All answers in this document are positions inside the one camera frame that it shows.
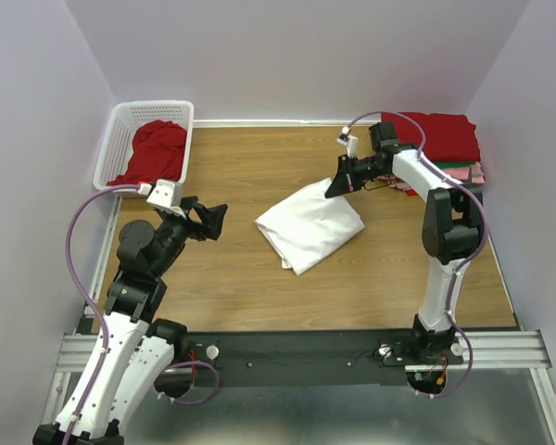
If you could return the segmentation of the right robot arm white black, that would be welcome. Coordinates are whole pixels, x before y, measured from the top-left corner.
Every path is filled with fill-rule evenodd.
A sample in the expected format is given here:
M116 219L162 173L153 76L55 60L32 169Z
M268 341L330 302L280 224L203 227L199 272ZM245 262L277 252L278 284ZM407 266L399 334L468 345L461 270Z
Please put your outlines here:
M482 190L440 170L423 146L401 142L390 121L371 126L373 154L364 159L358 156L359 140L351 130L345 126L337 137L347 152L338 159L325 197L353 193L380 176L392 175L406 182L425 204L422 243L429 273L423 305L412 327L382 339L379 352L386 365L433 362L456 342L461 282L488 240Z

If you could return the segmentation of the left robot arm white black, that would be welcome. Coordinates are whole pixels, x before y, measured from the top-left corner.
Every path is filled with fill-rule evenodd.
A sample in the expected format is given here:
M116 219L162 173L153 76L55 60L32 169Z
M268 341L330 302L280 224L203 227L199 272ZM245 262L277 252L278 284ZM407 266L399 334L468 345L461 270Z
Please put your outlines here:
M178 211L158 211L159 226L136 220L122 228L120 267L107 291L98 340L68 402L52 423L37 427L33 443L123 443L137 407L168 369L185 369L190 381L203 369L212 387L202 400L218 393L219 372L190 350L186 327L154 315L167 290L163 274L187 240L218 239L227 210L185 197Z

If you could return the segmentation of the white t-shirt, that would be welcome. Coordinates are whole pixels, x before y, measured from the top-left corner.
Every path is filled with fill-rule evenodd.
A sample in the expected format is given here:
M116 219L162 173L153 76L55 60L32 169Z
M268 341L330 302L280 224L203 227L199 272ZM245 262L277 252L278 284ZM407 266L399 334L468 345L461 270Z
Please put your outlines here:
M281 259L302 275L364 229L344 197L324 196L329 178L306 185L262 213L255 225Z

